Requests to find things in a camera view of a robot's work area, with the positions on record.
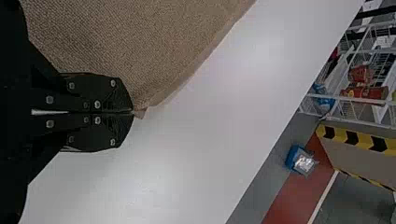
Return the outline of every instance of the metal bolt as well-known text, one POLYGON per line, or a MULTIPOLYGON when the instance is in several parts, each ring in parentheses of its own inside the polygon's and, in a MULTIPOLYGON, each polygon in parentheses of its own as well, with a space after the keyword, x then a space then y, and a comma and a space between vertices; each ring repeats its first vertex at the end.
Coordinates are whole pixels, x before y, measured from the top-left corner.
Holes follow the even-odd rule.
POLYGON ((110 139, 110 145, 114 147, 116 145, 116 139, 110 139))
POLYGON ((110 86, 111 86, 111 87, 116 87, 116 80, 111 79, 111 81, 110 81, 110 86))
POLYGON ((74 136, 69 136, 68 141, 69 141, 69 143, 74 143, 74 136))
POLYGON ((101 122, 100 117, 95 117, 95 124, 100 124, 100 122, 101 122))
POLYGON ((53 96, 47 96, 46 97, 46 103, 48 105, 52 105, 53 104, 53 96))
POLYGON ((100 101, 95 101, 94 105, 96 109, 99 109, 101 106, 100 101))
POLYGON ((74 82, 69 82, 69 89, 73 90, 76 87, 76 85, 74 84, 74 82))
POLYGON ((55 126, 55 121, 53 121, 52 119, 47 120, 46 127, 47 128, 53 128, 53 126, 55 126))

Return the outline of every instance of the white metal rack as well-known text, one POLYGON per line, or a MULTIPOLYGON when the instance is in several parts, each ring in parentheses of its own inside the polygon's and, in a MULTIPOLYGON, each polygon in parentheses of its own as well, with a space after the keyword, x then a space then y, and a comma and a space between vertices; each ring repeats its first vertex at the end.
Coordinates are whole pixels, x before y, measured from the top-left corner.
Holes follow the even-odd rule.
POLYGON ((316 83, 325 87, 323 94, 310 90, 303 99, 299 112, 329 120, 360 123, 396 130, 396 21, 350 27, 338 44, 342 54, 338 64, 328 74, 329 65, 320 71, 316 83), (345 97, 340 91, 351 83, 350 68, 369 65, 374 72, 372 87, 389 87, 384 100, 345 97), (331 108, 322 108, 319 99, 333 99, 331 108))

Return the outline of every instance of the hazard stripe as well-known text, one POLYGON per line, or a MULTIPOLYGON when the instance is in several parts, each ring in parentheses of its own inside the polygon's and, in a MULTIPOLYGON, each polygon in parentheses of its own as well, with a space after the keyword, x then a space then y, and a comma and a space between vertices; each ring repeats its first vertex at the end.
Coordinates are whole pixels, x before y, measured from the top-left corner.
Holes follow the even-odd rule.
POLYGON ((366 181, 367 183, 370 183, 370 184, 372 184, 372 185, 376 185, 376 186, 378 186, 378 187, 380 187, 380 188, 388 189, 388 190, 391 190, 391 191, 396 191, 396 189, 394 189, 394 188, 391 188, 391 187, 389 187, 389 186, 383 185, 383 184, 379 183, 378 181, 375 181, 375 180, 372 180, 372 179, 367 179, 367 178, 365 178, 365 177, 363 177, 363 176, 361 176, 361 175, 356 175, 356 174, 347 172, 347 171, 342 170, 342 169, 339 169, 339 168, 334 168, 334 170, 337 170, 337 171, 343 173, 344 175, 349 175, 349 176, 352 176, 352 177, 354 177, 354 178, 357 178, 357 179, 366 181))
POLYGON ((396 139, 358 133, 323 124, 317 127, 316 133, 318 137, 331 139, 334 142, 349 144, 361 149, 383 153, 387 156, 396 156, 396 139))

